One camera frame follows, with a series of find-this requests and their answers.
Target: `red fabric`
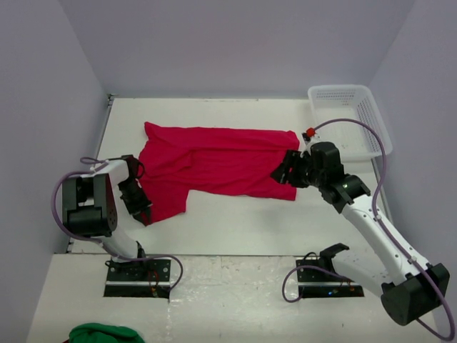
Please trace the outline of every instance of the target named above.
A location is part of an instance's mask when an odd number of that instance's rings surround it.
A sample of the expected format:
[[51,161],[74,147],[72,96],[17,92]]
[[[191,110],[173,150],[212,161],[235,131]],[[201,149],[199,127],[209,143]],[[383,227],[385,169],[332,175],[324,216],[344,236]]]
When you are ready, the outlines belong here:
[[292,131],[161,127],[145,123],[148,141],[140,179],[152,201],[153,221],[186,211],[189,190],[295,200],[296,189],[270,173],[287,149],[298,149]]

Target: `green fabric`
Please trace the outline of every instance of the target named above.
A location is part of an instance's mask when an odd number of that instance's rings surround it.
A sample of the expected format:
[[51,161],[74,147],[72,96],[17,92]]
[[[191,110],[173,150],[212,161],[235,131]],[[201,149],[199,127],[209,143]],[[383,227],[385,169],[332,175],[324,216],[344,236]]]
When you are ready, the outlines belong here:
[[70,343],[145,343],[135,330],[98,323],[82,324],[70,332]]

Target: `white table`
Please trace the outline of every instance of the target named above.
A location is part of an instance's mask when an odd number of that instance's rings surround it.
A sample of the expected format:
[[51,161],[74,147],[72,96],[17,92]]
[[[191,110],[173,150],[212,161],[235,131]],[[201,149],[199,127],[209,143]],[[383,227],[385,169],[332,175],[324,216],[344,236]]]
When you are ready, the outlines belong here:
[[[306,99],[115,99],[98,158],[138,156],[146,143],[145,121],[297,134],[314,125]],[[374,190],[370,161],[347,163],[346,171]],[[294,202],[191,191],[185,214],[146,228],[129,216],[120,193],[115,195],[119,226],[148,253],[299,256],[339,242],[362,253],[371,251],[357,230],[312,188],[299,189]],[[75,242],[72,252],[103,251],[92,243]]]
[[[438,342],[417,323],[395,324],[368,292],[286,303],[281,283],[293,257],[181,258],[184,278],[168,303],[103,298],[107,255],[55,255],[27,342],[63,342],[87,322],[131,327],[148,343]],[[297,295],[294,280],[286,291]],[[434,327],[431,314],[424,320]]]

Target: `gray wall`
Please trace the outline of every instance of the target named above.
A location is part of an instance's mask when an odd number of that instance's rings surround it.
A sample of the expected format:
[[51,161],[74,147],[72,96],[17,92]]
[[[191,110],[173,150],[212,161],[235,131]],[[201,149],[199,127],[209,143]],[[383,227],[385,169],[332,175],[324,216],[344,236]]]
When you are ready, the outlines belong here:
[[[418,0],[370,88],[393,139],[385,185],[396,226],[451,272],[457,312],[457,2]],[[443,333],[448,324],[438,313]]]
[[122,96],[303,96],[368,84],[413,0],[60,0]]
[[57,0],[0,1],[0,42],[0,342],[19,343],[66,241],[52,186],[94,153],[106,96]]

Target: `white plastic basket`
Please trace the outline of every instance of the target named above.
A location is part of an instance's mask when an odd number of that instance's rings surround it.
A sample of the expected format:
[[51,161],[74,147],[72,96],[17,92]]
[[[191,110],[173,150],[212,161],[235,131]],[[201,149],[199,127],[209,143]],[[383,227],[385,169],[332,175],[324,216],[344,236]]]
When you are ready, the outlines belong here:
[[[355,84],[314,86],[308,90],[308,97],[316,125],[337,118],[362,121],[380,136],[386,153],[392,152],[391,139],[367,87]],[[363,161],[381,155],[376,139],[360,125],[333,123],[319,129],[318,134],[339,148],[344,161]]]

